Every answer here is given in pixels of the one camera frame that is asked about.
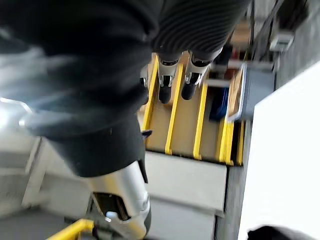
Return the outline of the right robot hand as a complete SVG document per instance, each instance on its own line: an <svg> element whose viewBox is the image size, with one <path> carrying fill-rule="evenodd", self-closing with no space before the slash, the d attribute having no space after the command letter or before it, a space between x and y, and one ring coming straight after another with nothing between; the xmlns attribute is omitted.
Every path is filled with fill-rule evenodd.
<svg viewBox="0 0 320 240"><path fill-rule="evenodd" d="M97 208L127 240L151 225L142 70L152 54L171 70L191 51L195 71L220 54L247 0L3 0L0 95L31 111L20 125L46 138L89 184Z"/></svg>

